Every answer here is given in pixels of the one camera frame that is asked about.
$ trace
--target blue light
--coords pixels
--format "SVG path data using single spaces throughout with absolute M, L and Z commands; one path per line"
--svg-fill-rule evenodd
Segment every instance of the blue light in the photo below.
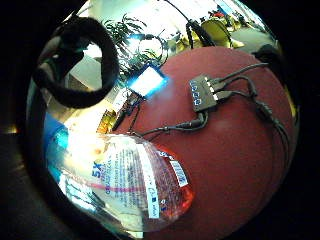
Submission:
M 154 66 L 148 66 L 142 74 L 133 79 L 129 88 L 143 97 L 150 97 L 154 92 L 162 88 L 167 82 L 167 77 Z
M 143 40 L 145 39 L 145 34 L 143 33 L 135 33 L 128 36 L 128 39 L 136 39 L 136 40 Z
M 60 129 L 56 134 L 55 134 L 55 142 L 62 148 L 67 149 L 69 145 L 69 133 L 66 128 Z

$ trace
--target green plant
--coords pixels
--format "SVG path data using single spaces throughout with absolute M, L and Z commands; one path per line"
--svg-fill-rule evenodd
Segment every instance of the green plant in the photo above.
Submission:
M 124 14 L 121 21 L 107 19 L 102 21 L 102 24 L 118 50 L 120 77 L 123 81 L 126 81 L 133 71 L 140 69 L 146 62 L 158 60 L 158 56 L 152 49 L 143 51 L 137 49 L 134 52 L 130 50 L 128 37 L 132 34 L 143 33 L 144 28 L 147 27 L 143 21 Z

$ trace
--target electronic device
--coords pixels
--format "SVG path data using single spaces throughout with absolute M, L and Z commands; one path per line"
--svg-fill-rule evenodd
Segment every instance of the electronic device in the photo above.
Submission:
M 142 98 L 149 98 L 167 83 L 167 79 L 158 67 L 148 63 L 129 79 L 128 88 Z
M 197 113 L 211 110 L 217 105 L 217 99 L 215 99 L 215 95 L 213 95 L 207 79 L 209 77 L 200 75 L 189 82 L 193 110 Z

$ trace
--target person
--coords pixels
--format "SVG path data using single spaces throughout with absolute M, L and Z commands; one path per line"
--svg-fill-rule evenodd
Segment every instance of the person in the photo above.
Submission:
M 208 11 L 209 18 L 213 17 L 213 12 Z
M 241 15 L 241 13 L 235 11 L 235 16 L 238 18 L 240 24 L 242 27 L 249 27 L 248 23 L 246 22 L 246 20 L 244 19 L 244 16 Z
M 213 10 L 213 17 L 223 18 L 225 15 L 222 12 Z
M 227 27 L 232 27 L 230 16 L 228 15 L 228 13 L 225 10 L 223 10 L 223 8 L 219 4 L 217 4 L 217 11 L 224 15 L 224 18 L 227 21 L 226 26 Z

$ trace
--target red surface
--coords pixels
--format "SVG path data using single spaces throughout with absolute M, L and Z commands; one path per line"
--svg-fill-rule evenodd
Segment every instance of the red surface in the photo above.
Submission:
M 144 132 L 196 118 L 190 79 L 200 74 L 223 77 L 254 63 L 258 60 L 253 56 L 223 47 L 197 48 L 170 58 L 162 68 L 170 81 L 141 105 L 134 130 Z M 291 137 L 289 103 L 275 75 L 267 68 L 249 70 L 244 75 L 254 81 L 258 99 L 272 108 Z M 229 89 L 246 91 L 246 83 L 233 83 Z M 131 119 L 127 118 L 117 133 L 127 132 Z M 146 233 L 146 239 L 212 240 L 227 236 L 266 205 L 284 177 L 284 153 L 278 133 L 262 122 L 253 105 L 240 96 L 211 112 L 204 129 L 162 134 L 153 142 L 180 156 L 196 196 L 185 215 L 160 232 Z

